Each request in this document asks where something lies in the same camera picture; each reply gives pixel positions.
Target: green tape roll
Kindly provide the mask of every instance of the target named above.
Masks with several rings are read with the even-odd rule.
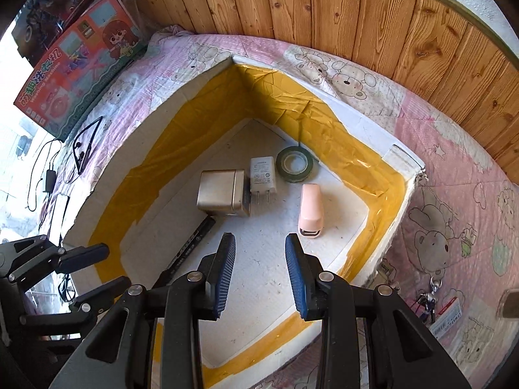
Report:
[[[278,153],[276,170],[283,180],[299,183],[306,180],[313,168],[313,158],[306,149],[289,146]]]

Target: white phone charger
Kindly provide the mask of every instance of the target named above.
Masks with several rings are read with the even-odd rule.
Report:
[[[267,203],[271,201],[271,193],[276,193],[276,168],[273,157],[251,158],[251,193],[267,195]]]

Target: pink bedsheet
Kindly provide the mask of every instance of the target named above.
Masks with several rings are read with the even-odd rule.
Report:
[[[85,120],[87,125],[104,116],[86,171],[76,177],[70,147],[61,160],[55,194],[74,191],[68,221],[132,131],[185,82],[233,54],[289,72],[341,98],[424,160],[428,181],[420,183],[386,256],[394,268],[390,282],[398,284],[412,305],[420,290],[429,289],[430,277],[442,278],[440,306],[457,296],[463,315],[440,342],[471,385],[483,387],[519,329],[516,321],[496,317],[503,291],[519,287],[519,194],[485,150],[450,118],[386,77],[345,59],[268,39],[197,36],[176,26],[156,33],[146,56],[119,76]],[[319,347],[316,341],[255,387],[314,387]],[[365,387],[365,350],[361,364]]]

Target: cardboard box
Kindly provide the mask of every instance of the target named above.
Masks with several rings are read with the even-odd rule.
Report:
[[[49,48],[14,105],[64,141],[103,88],[144,46],[121,0],[101,0]]]

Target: black adapter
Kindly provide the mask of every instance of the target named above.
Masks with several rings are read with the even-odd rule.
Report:
[[[43,192],[52,193],[54,191],[54,186],[56,185],[56,171],[47,170],[45,171],[45,186],[43,187]]]

